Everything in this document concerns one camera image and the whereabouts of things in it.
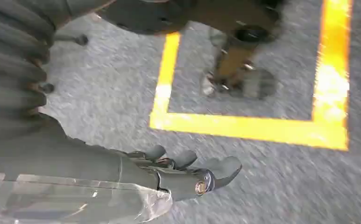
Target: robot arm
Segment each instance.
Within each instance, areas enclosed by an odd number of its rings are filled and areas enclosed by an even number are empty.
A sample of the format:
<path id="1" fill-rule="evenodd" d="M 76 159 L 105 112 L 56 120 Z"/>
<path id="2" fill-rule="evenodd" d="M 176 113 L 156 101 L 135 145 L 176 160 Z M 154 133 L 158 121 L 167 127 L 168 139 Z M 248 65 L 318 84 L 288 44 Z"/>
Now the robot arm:
<path id="1" fill-rule="evenodd" d="M 226 186 L 239 173 L 241 164 L 234 157 L 227 157 L 221 162 L 212 160 L 203 168 L 189 168 L 196 160 L 191 152 L 178 158 L 161 159 L 165 154 L 161 147 L 149 152 L 127 154 L 88 146 L 67 137 L 54 118 L 38 112 L 38 107 L 46 103 L 45 95 L 37 88 L 39 82 L 46 80 L 46 73 L 40 66 L 49 60 L 55 31 L 70 20 L 112 2 L 0 1 L 0 174 L 3 175 L 0 216 L 14 214 L 4 208 L 12 208 L 12 194 L 17 191 L 14 183 L 26 181 L 25 176 L 39 177 L 34 180 L 37 183 L 46 180 L 46 177 L 54 177 L 116 183 L 117 186 L 131 184 L 169 193 L 176 201 L 198 197 Z M 48 196 L 50 189 L 39 194 Z M 129 205 L 129 213 L 135 211 L 134 215 L 139 215 L 140 209 L 129 197 L 119 198 L 128 198 L 129 201 L 122 203 L 132 204 Z M 88 213 L 88 209 L 83 208 L 74 215 L 80 215 L 82 211 Z"/>

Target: gray carpet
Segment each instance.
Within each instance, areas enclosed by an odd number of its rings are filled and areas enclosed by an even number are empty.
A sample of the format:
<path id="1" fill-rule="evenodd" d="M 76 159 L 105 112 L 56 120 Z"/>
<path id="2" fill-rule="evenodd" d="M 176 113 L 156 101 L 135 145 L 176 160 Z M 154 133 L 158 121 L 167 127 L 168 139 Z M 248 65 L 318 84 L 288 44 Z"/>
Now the gray carpet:
<path id="1" fill-rule="evenodd" d="M 285 32 L 263 46 L 254 62 L 279 79 L 266 101 L 220 101 L 198 93 L 201 72 L 212 65 L 207 27 L 192 24 L 180 45 L 171 112 L 310 119 L 321 1 L 290 0 Z M 354 3 L 350 58 L 350 151 L 152 130 L 164 37 L 120 30 L 91 16 L 62 32 L 87 33 L 88 47 L 58 43 L 46 67 L 57 86 L 42 109 L 71 137 L 124 151 L 155 144 L 169 155 L 193 149 L 198 162 L 238 156 L 244 169 L 230 186 L 177 203 L 154 224 L 361 224 L 361 0 Z"/>

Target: clear plastic wrap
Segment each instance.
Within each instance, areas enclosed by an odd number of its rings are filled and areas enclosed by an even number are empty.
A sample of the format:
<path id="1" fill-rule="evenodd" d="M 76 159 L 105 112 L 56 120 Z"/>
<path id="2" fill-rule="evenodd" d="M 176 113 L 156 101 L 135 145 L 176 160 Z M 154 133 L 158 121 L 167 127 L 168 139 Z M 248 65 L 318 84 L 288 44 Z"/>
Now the clear plastic wrap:
<path id="1" fill-rule="evenodd" d="M 0 224 L 128 224 L 172 206 L 170 194 L 136 184 L 0 174 Z"/>

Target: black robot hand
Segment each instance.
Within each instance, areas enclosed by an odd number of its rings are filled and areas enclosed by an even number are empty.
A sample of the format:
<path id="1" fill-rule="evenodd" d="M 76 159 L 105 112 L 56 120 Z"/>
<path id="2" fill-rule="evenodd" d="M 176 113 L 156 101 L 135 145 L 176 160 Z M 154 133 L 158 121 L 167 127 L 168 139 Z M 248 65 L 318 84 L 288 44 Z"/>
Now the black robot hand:
<path id="1" fill-rule="evenodd" d="M 193 151 L 185 151 L 173 158 L 161 158 L 162 146 L 127 154 L 139 167 L 158 174 L 158 189 L 171 193 L 175 201 L 194 198 L 228 185 L 240 172 L 242 165 L 236 157 L 209 159 L 200 168 L 191 167 L 197 160 Z"/>

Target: yellow floor marking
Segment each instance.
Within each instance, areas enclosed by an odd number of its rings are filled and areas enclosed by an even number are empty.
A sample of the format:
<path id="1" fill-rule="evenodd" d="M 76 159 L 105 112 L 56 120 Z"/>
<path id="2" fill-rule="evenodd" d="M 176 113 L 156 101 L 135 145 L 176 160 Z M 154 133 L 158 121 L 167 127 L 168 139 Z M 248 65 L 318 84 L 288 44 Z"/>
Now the yellow floor marking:
<path id="1" fill-rule="evenodd" d="M 348 52 L 352 0 L 324 0 L 312 121 L 168 113 L 180 34 L 166 37 L 150 127 L 348 150 Z"/>

